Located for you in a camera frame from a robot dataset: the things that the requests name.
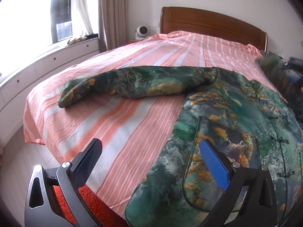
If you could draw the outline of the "green patterned silk jacket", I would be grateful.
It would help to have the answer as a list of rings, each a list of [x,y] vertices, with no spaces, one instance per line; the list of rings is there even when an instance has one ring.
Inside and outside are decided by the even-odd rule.
[[[131,226],[197,226],[221,195],[199,153],[208,139],[230,161],[267,165],[282,221],[302,194],[302,92],[276,91],[222,68],[139,66],[73,79],[59,106],[87,94],[125,98],[186,94],[169,140],[125,209]]]

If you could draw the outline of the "wooden headboard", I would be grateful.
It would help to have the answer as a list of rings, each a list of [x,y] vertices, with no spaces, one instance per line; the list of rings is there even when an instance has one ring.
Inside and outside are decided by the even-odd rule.
[[[160,32],[193,32],[222,38],[244,45],[251,44],[258,50],[267,50],[268,35],[261,29],[225,14],[186,7],[163,7]]]

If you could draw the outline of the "pink striped bed sheet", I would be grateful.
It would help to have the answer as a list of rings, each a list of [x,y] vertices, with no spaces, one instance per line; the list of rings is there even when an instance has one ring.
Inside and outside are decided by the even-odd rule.
[[[132,226],[195,226],[222,193],[199,154],[208,139],[243,167],[268,166],[283,218],[301,187],[301,129],[259,56],[183,31],[100,54],[30,92],[25,140],[64,162],[99,138],[88,186],[111,210]]]

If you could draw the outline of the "white window cabinet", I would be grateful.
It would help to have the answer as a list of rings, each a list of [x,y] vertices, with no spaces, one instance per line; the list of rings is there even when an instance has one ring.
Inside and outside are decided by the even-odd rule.
[[[40,82],[99,54],[97,37],[52,51],[1,82],[1,148],[23,125],[27,95]]]

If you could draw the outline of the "beige curtain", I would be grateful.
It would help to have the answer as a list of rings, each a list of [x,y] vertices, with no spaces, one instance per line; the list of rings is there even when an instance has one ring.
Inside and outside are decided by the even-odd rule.
[[[128,37],[128,0],[100,0],[106,47],[124,46]]]

